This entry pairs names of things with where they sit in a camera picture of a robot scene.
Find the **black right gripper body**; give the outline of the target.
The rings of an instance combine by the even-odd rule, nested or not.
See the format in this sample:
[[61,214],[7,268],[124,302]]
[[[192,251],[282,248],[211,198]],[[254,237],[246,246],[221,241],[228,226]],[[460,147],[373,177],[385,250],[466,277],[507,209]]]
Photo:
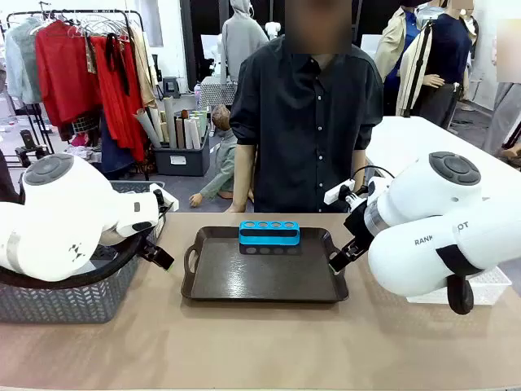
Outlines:
[[344,226],[352,235],[350,244],[371,244],[374,238],[365,223],[366,208],[367,200],[362,199],[358,206],[351,208],[345,219]]

